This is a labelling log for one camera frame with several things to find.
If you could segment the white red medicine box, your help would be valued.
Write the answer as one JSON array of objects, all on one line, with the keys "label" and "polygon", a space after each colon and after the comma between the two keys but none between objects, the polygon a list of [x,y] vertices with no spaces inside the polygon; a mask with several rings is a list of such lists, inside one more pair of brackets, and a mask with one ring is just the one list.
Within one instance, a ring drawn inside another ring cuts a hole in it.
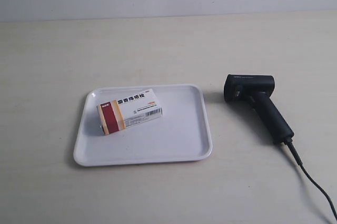
[{"label": "white red medicine box", "polygon": [[162,106],[152,89],[108,101],[97,106],[101,128],[109,135],[162,117]]}]

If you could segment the black barcode scanner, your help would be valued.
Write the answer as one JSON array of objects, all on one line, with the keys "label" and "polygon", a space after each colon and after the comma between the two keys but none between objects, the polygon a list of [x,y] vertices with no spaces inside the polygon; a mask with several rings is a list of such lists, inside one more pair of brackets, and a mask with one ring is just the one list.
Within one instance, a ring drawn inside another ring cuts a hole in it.
[{"label": "black barcode scanner", "polygon": [[270,133],[274,144],[292,145],[294,132],[270,99],[274,88],[275,80],[271,75],[229,74],[223,95],[227,103],[248,103]]}]

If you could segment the white plastic tray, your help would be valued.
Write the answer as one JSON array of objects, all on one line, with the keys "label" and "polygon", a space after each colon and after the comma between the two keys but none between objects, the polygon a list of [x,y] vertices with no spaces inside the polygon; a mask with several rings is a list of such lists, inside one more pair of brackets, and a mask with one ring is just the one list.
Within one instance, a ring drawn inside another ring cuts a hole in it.
[{"label": "white plastic tray", "polygon": [[[104,135],[97,105],[153,89],[163,116]],[[105,87],[84,104],[73,158],[84,167],[198,161],[212,152],[203,93],[193,84]]]}]

